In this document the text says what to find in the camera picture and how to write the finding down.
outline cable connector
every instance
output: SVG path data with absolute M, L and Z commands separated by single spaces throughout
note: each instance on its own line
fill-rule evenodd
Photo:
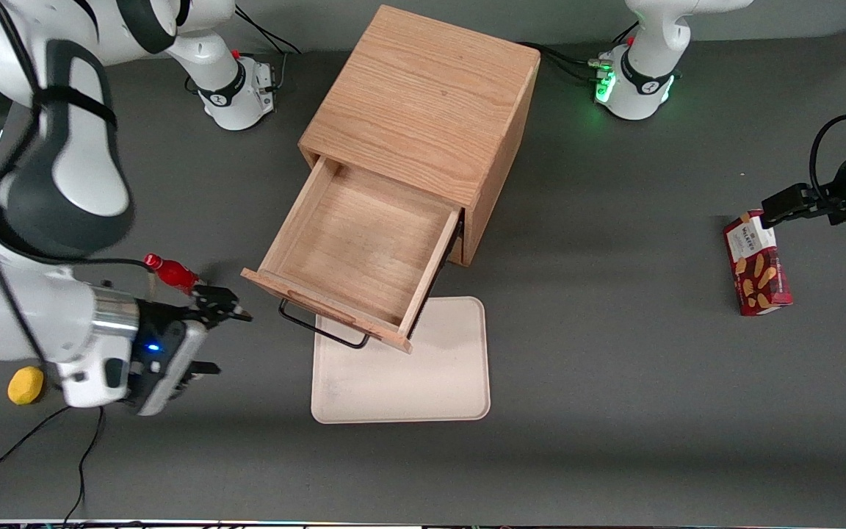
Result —
M 596 70 L 612 71 L 612 61 L 607 58 L 591 58 L 587 61 L 587 66 Z

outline wooden cabinet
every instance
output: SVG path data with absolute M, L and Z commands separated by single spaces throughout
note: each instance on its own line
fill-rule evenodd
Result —
M 312 174 L 259 269 L 242 275 L 409 352 L 447 251 L 472 262 L 540 60 L 380 7 L 299 141 Z

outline wall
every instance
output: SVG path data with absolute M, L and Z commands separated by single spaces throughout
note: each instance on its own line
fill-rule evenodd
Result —
M 380 0 L 239 0 L 261 26 L 302 50 L 349 50 Z M 508 40 L 609 40 L 635 17 L 621 0 L 386 0 L 387 4 Z M 756 0 L 744 10 L 691 20 L 696 40 L 815 37 L 846 30 L 846 0 Z M 265 51 L 259 33 L 235 17 L 218 28 L 228 44 Z

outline red bottle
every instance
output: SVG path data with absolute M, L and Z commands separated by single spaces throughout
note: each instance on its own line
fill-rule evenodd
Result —
M 191 295 L 192 288 L 200 281 L 198 274 L 185 268 L 180 262 L 163 259 L 154 253 L 147 253 L 143 259 L 146 265 L 155 270 L 155 275 L 164 284 L 174 286 L 178 290 Z

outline green led light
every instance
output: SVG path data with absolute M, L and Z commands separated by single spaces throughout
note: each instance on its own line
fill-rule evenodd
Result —
M 668 87 L 665 88 L 665 94 L 661 96 L 661 102 L 665 103 L 668 100 L 668 95 L 671 94 L 671 85 L 674 84 L 674 75 L 668 80 Z
M 609 96 L 612 94 L 612 88 L 615 86 L 614 71 L 610 71 L 610 73 L 600 81 L 600 84 L 601 86 L 596 91 L 596 99 L 598 99 L 600 103 L 605 103 L 605 101 L 609 101 Z

